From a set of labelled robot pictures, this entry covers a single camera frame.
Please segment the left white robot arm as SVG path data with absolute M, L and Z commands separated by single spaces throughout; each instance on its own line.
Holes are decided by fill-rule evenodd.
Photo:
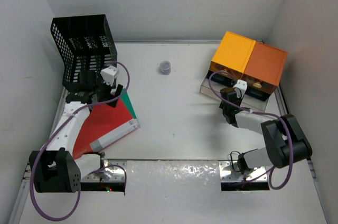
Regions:
M 78 80 L 72 83 L 65 98 L 63 115 L 54 132 L 41 150 L 33 151 L 30 193 L 75 193 L 81 190 L 81 178 L 100 167 L 96 153 L 73 157 L 73 150 L 82 125 L 97 105 L 116 107 L 118 99 L 126 91 L 113 84 L 119 70 L 115 65 L 101 71 L 81 70 Z

